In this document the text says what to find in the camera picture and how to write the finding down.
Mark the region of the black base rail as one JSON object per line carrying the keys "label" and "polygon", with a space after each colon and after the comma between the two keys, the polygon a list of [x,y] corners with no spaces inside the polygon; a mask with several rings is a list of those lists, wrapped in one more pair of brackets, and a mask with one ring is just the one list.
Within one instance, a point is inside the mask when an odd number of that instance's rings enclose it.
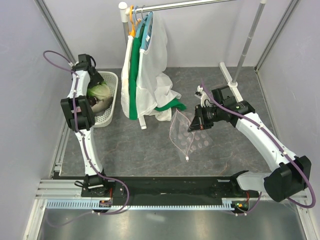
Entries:
{"label": "black base rail", "polygon": [[107,180],[112,202],[158,204],[218,204],[223,199],[257,198],[242,190],[235,176],[123,176]]}

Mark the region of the orange clothes hanger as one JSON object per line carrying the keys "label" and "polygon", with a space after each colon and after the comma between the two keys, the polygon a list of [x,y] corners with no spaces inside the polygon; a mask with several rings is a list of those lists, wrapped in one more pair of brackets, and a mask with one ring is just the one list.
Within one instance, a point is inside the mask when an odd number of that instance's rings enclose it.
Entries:
{"label": "orange clothes hanger", "polygon": [[129,7],[129,21],[131,23],[131,31],[129,32],[129,35],[132,37],[135,37],[137,20],[136,20],[136,8],[133,5]]}

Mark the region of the white mesh garment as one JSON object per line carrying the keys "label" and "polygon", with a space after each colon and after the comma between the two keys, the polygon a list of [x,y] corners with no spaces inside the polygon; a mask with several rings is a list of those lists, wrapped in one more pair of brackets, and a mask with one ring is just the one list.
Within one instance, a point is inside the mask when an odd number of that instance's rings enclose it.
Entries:
{"label": "white mesh garment", "polygon": [[136,80],[137,116],[155,116],[159,121],[170,121],[173,100],[181,94],[173,90],[173,82],[164,71],[167,68],[167,33],[162,19],[154,12],[147,17],[139,50]]}

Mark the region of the clear pink-dotted zip bag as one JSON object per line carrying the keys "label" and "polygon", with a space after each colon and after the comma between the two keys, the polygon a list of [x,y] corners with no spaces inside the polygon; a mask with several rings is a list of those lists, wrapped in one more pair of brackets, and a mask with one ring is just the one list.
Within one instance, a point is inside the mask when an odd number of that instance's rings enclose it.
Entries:
{"label": "clear pink-dotted zip bag", "polygon": [[192,119],[191,113],[176,110],[170,122],[169,139],[184,162],[189,162],[191,154],[203,151],[213,144],[212,138],[205,130],[188,132]]}

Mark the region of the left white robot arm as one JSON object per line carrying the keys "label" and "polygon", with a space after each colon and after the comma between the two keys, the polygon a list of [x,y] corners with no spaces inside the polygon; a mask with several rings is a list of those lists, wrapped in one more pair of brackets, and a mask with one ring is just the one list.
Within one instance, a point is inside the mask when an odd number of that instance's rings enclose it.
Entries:
{"label": "left white robot arm", "polygon": [[94,141],[95,114],[87,91],[101,85],[104,80],[95,68],[93,57],[84,53],[78,55],[78,62],[71,67],[72,85],[68,96],[60,105],[68,127],[74,132],[80,145],[84,162],[83,198],[104,198],[110,192],[110,185],[105,177],[103,166],[98,158]]}

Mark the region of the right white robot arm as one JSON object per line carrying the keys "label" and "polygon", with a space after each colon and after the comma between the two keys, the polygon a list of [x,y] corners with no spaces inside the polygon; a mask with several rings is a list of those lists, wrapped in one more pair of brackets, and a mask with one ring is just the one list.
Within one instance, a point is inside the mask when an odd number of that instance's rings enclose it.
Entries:
{"label": "right white robot arm", "polygon": [[297,156],[285,147],[249,102],[238,101],[228,86],[209,91],[199,85],[195,96],[200,104],[195,106],[189,132],[208,130],[221,121],[230,123],[253,144],[270,169],[268,173],[244,170],[235,174],[235,181],[229,184],[233,196],[240,197],[246,191],[265,192],[275,202],[282,202],[309,189],[311,199],[315,200],[309,181],[312,166],[309,158]]}

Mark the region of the green garment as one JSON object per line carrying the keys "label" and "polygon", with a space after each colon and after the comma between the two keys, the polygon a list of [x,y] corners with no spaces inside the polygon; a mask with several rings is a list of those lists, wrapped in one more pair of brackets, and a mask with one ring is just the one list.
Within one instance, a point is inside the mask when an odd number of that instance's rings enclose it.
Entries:
{"label": "green garment", "polygon": [[[136,105],[136,88],[137,88],[137,77],[139,70],[139,57],[140,51],[138,53],[132,53],[130,57],[130,69],[129,69],[129,119],[130,120],[139,120],[142,117],[138,117],[137,113],[137,105]],[[186,110],[186,106],[180,102],[180,99],[173,100],[172,103],[169,104],[172,108],[177,108],[180,111]]]}

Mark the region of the white garment with trim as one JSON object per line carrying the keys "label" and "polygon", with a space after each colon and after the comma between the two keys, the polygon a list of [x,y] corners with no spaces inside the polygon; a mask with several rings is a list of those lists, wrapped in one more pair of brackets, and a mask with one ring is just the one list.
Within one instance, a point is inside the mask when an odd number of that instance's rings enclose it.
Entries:
{"label": "white garment with trim", "polygon": [[133,40],[134,38],[131,35],[129,35],[126,46],[124,64],[121,71],[121,107],[124,115],[127,118],[129,118],[130,116],[129,74]]}

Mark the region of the purple toy eggplant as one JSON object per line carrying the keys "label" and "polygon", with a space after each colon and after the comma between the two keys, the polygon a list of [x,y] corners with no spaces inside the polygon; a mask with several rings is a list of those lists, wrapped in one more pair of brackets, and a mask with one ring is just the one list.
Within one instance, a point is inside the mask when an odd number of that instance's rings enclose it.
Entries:
{"label": "purple toy eggplant", "polygon": [[90,97],[88,97],[87,98],[88,99],[88,102],[89,102],[89,104],[91,105],[91,106],[94,106],[94,105],[96,105],[99,101],[95,98],[95,97],[93,97],[93,96],[90,96]]}

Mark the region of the green plastic lettuce head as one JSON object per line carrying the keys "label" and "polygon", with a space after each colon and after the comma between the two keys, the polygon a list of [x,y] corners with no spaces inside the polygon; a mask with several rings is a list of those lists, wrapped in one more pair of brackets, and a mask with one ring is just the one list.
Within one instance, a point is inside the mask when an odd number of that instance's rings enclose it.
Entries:
{"label": "green plastic lettuce head", "polygon": [[106,83],[98,84],[87,90],[89,97],[95,97],[99,100],[103,100],[111,97],[111,90]]}

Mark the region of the white perforated plastic basket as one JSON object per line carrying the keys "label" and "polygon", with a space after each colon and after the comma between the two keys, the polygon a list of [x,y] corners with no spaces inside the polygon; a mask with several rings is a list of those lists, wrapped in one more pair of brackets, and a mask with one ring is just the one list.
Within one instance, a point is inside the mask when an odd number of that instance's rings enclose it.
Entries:
{"label": "white perforated plastic basket", "polygon": [[118,76],[115,73],[101,70],[99,73],[104,79],[104,83],[108,87],[109,91],[106,98],[97,102],[97,109],[100,111],[95,113],[95,128],[103,128],[111,123],[113,119],[119,83]]}

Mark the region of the light blue clothes hanger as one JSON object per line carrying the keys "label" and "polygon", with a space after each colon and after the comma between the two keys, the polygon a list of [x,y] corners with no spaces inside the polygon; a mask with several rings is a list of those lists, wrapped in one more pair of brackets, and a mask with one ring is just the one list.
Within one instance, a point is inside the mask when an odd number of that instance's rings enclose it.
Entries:
{"label": "light blue clothes hanger", "polygon": [[139,50],[148,50],[152,38],[153,16],[153,12],[149,12],[138,23],[133,38],[132,53],[138,53]]}

